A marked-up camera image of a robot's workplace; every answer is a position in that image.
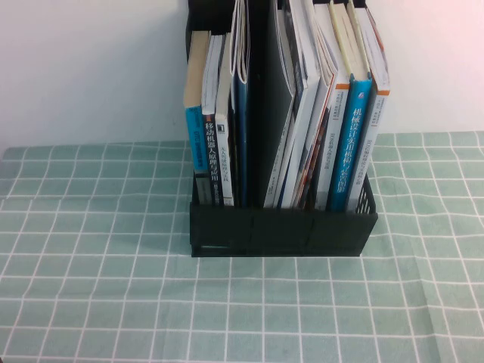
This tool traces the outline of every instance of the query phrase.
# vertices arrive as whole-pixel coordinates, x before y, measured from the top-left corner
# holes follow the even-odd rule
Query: black file organizer
[[[262,122],[258,118],[263,102],[262,66],[265,63],[265,31],[271,0],[249,1],[250,47],[253,55],[257,54],[256,57],[252,55],[250,61],[249,122],[256,125]],[[355,6],[364,7],[365,1],[355,1]],[[187,54],[191,31],[230,32],[234,0],[188,0],[188,8]],[[377,219],[368,177],[365,178],[356,213],[200,205],[194,184],[190,205],[191,255],[359,256]]]

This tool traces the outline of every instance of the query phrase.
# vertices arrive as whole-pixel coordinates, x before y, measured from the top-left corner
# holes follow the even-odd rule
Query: blue book spine
[[[243,84],[240,80],[238,82],[237,90],[238,101],[238,123],[239,123],[239,177],[240,177],[240,204],[247,206],[248,199],[248,184],[249,178],[247,173],[247,84]]]
[[[345,210],[346,195],[351,182],[370,88],[371,79],[365,81],[352,80],[350,82],[348,101],[343,118],[343,129],[341,130],[340,144],[331,180],[329,195],[329,210],[331,212],[342,212]]]
[[[190,136],[191,153],[195,173],[208,173],[206,161],[205,130],[203,128],[202,107],[190,107],[185,110],[188,135]]]

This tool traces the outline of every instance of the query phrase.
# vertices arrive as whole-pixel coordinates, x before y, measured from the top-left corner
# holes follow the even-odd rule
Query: green grid tablecloth
[[[10,362],[478,362],[484,132],[381,135],[360,258],[189,256],[187,142],[14,148],[0,165]]]

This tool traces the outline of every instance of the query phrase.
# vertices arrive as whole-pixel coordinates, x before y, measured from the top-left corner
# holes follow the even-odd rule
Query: white wall
[[[368,0],[392,82],[382,132],[484,129],[484,5]],[[0,152],[187,138],[187,0],[0,0]]]
[[[392,90],[381,132],[484,130],[484,2],[367,0]]]
[[[187,138],[186,0],[0,0],[0,153]]]

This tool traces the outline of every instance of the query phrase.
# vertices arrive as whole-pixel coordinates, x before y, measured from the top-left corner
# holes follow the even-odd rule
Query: white book
[[[316,21],[326,39],[329,52],[333,55],[335,67],[338,69],[336,86],[331,93],[330,117],[327,122],[327,131],[321,151],[321,168],[318,173],[315,208],[326,209],[327,196],[330,191],[331,176],[333,175],[334,161],[340,140],[343,115],[349,90],[349,74],[346,70],[340,46],[334,34],[333,24],[328,4],[315,5]]]
[[[309,120],[306,141],[302,150],[301,160],[299,162],[296,184],[294,187],[293,198],[291,200],[291,206],[293,208],[299,205],[300,198],[303,195],[303,188],[306,182],[308,182],[308,174],[310,174],[309,177],[312,175],[312,173],[309,171],[309,166],[313,151],[317,145],[316,139],[321,131],[321,127],[325,127],[325,125],[323,125],[323,121],[326,119],[324,115],[330,112],[329,99],[330,94],[336,85],[334,80],[335,75],[337,75],[337,68],[333,63],[333,59],[328,51],[326,41],[316,23],[315,8],[312,4],[312,0],[302,0],[302,2],[307,16],[312,41],[316,50],[317,65],[321,78],[319,79],[311,119]]]
[[[383,43],[381,42],[375,22],[366,8],[357,8],[356,17],[361,29],[361,36],[363,38],[363,44],[365,45],[368,63],[370,64],[373,83],[371,85],[365,123],[361,130],[361,141],[356,156],[356,167],[349,187],[349,196],[346,204],[346,210],[352,213],[355,212],[358,205],[361,187],[363,186],[371,153],[377,140],[381,116],[390,93],[388,66],[383,50]]]
[[[202,114],[213,115],[219,87],[220,54],[224,44],[224,36],[211,36],[209,51],[206,56],[205,70],[203,71],[202,87]]]
[[[286,88],[280,90],[284,92],[286,97],[281,97],[279,99],[279,107],[284,107],[285,121],[284,127],[281,134],[281,140],[279,142],[278,150],[275,156],[274,165],[272,167],[269,183],[267,186],[267,191],[264,199],[264,207],[273,207],[274,201],[276,200],[276,192],[278,186],[278,179],[281,173],[281,165],[283,164],[284,148],[287,143],[287,136],[289,134],[290,123],[293,122],[293,102],[294,102],[294,92],[296,86],[294,85],[294,74],[293,74],[293,63],[290,58],[289,41],[287,40],[286,26],[284,24],[284,11],[278,9],[277,0],[271,1],[270,17],[274,17],[272,20],[274,23],[269,22],[268,26],[273,26],[274,29],[269,29],[269,32],[275,31],[275,35],[278,41],[278,56],[279,64],[274,64],[273,67],[280,67],[284,74],[284,79],[286,82]],[[282,99],[290,99],[290,102],[284,103]]]
[[[230,42],[225,42],[222,65],[220,66],[219,90],[217,91],[217,103],[215,112],[215,124],[217,134],[217,146],[219,149],[220,176],[222,178],[222,194],[224,206],[234,205],[231,178],[231,155],[229,140],[229,110],[228,101],[230,97],[231,74],[230,74]]]
[[[285,2],[286,6],[289,5],[286,9],[290,9],[290,19],[293,23],[295,46],[297,47],[297,62],[294,72],[297,114],[293,134],[291,135],[291,140],[289,140],[290,143],[286,144],[286,150],[284,151],[285,153],[290,153],[289,166],[287,167],[285,178],[282,178],[283,180],[279,178],[278,186],[281,185],[281,193],[283,193],[281,208],[290,208],[312,108],[318,90],[320,72],[315,43],[312,40],[311,29],[309,28],[308,18],[302,2],[301,0],[285,0]]]

